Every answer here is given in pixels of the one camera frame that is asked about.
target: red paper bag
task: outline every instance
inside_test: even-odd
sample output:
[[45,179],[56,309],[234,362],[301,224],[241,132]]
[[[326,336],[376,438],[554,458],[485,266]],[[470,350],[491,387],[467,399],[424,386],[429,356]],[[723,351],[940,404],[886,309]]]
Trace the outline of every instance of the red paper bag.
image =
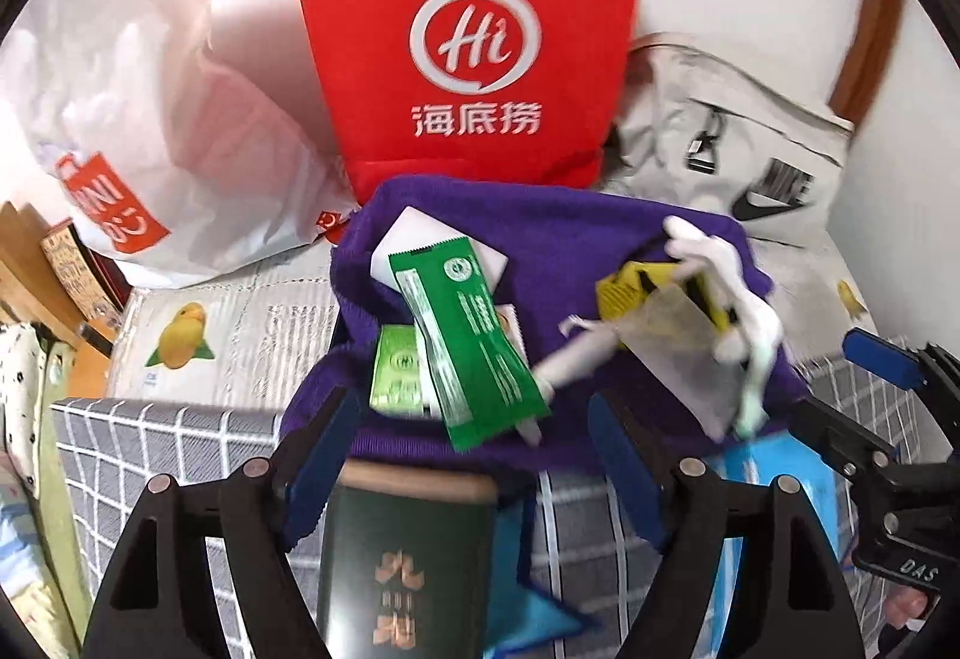
[[635,0],[301,0],[358,199],[406,172],[589,186]]

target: white mattress cover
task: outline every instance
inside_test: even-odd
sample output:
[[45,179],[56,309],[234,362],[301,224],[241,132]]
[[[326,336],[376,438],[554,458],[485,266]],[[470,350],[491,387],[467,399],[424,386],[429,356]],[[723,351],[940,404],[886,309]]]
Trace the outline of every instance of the white mattress cover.
[[[283,410],[326,353],[338,306],[331,244],[320,239],[232,274],[179,290],[135,290],[113,349],[107,396],[153,402]],[[214,359],[147,367],[176,311],[206,313]]]
[[755,263],[774,281],[767,301],[784,322],[784,346],[792,362],[840,352],[844,335],[854,327],[877,331],[869,311],[854,320],[840,301],[837,285],[845,281],[865,304],[827,232],[806,248],[766,239],[749,242]]

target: green sachet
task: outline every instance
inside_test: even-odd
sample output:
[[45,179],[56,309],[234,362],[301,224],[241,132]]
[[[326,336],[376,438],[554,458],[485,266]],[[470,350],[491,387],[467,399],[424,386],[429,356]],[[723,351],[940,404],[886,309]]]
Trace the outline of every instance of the green sachet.
[[466,237],[390,256],[426,339],[430,377],[458,452],[550,411],[507,340]]
[[421,397],[415,326],[381,327],[373,362],[370,407],[383,415],[429,417]]

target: hi logo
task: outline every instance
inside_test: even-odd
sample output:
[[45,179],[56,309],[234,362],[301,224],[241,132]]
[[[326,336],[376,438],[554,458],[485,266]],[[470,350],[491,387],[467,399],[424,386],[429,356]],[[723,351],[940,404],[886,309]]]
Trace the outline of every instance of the hi logo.
[[427,0],[410,26],[410,55],[434,85],[491,94],[536,61],[541,26],[526,0]]

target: white plastic bag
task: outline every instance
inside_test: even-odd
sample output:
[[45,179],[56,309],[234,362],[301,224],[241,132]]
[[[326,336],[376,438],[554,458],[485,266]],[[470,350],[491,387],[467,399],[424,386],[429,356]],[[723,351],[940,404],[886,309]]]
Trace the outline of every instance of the white plastic bag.
[[209,33],[210,0],[30,0],[0,49],[0,98],[133,285],[208,280],[355,207],[296,122],[210,60]]

